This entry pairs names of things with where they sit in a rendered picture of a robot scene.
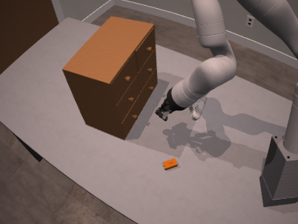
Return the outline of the dark brown drawer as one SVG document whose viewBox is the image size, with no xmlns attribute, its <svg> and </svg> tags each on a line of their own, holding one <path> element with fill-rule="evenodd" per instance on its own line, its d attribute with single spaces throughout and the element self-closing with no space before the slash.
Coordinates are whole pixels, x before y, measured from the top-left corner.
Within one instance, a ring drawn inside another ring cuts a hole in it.
<svg viewBox="0 0 298 224">
<path fill-rule="evenodd" d="M 131 105 L 134 103 L 138 95 L 139 95 L 139 86 L 138 86 L 138 80 L 136 76 L 116 106 L 119 114 L 120 122 L 122 122 L 122 120 L 125 118 L 125 115 L 129 111 Z"/>
<path fill-rule="evenodd" d="M 144 38 L 141 44 L 135 50 L 136 54 L 136 65 L 137 71 L 142 69 L 142 66 L 147 61 L 148 57 L 151 55 L 155 48 L 155 33 L 154 27 L 151 29 L 148 35 Z"/>
<path fill-rule="evenodd" d="M 134 122 L 138 119 L 138 115 L 142 111 L 142 104 L 140 99 L 140 94 L 137 97 L 136 101 L 133 103 L 133 106 L 129 110 L 127 116 L 122 122 L 122 130 L 125 135 L 125 138 L 127 134 L 129 133 L 130 129 L 132 128 Z"/>
<path fill-rule="evenodd" d="M 142 69 L 138 72 L 140 91 L 144 87 L 146 81 L 149 79 L 155 67 L 156 67 L 156 55 L 155 55 L 155 49 L 154 49 L 152 54 L 149 56 L 147 61 L 142 66 Z"/>
<path fill-rule="evenodd" d="M 136 63 L 133 53 L 128 61 L 125 63 L 123 68 L 119 71 L 115 79 L 111 82 L 111 87 L 116 104 L 128 88 L 129 84 L 132 82 L 135 75 Z"/>
<path fill-rule="evenodd" d="M 142 108 L 144 107 L 146 101 L 148 100 L 152 91 L 156 87 L 156 84 L 157 84 L 157 81 L 156 81 L 156 69 L 155 69 L 152 75 L 150 76 L 149 80 L 147 81 L 146 85 L 143 87 L 141 91 Z"/>
</svg>

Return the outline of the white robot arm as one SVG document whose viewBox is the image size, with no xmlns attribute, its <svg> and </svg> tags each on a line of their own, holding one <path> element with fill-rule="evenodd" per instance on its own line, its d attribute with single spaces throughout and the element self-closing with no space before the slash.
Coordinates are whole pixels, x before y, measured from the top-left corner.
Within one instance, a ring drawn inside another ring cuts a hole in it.
<svg viewBox="0 0 298 224">
<path fill-rule="evenodd" d="M 298 19 L 287 0 L 237 0 L 255 19 L 288 46 L 298 60 Z M 210 48 L 213 58 L 196 67 L 192 74 L 173 86 L 174 102 L 190 108 L 198 120 L 207 101 L 206 94 L 236 75 L 236 58 L 228 41 L 218 0 L 191 0 L 199 43 Z M 298 155 L 298 83 L 283 140 L 284 148 Z"/>
</svg>

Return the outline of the brown wooden chest of drawers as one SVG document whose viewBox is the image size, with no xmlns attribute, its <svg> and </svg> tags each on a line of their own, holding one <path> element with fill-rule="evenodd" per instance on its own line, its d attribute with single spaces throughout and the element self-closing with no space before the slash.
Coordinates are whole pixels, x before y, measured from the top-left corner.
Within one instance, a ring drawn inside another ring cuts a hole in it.
<svg viewBox="0 0 298 224">
<path fill-rule="evenodd" d="M 62 68 L 86 125 L 126 139 L 111 82 L 153 27 L 111 16 Z"/>
</svg>

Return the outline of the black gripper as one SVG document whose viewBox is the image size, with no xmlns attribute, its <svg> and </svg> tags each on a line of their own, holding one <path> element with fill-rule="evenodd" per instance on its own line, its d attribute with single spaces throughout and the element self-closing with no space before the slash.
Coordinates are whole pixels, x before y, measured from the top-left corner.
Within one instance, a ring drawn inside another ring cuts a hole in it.
<svg viewBox="0 0 298 224">
<path fill-rule="evenodd" d="M 186 109 L 178 106 L 174 102 L 171 91 L 172 91 L 172 88 L 168 91 L 167 98 L 164 100 L 161 106 L 157 108 L 155 111 L 155 114 L 165 121 L 168 120 L 169 113 L 173 113 L 174 111 L 183 111 L 184 109 Z"/>
</svg>

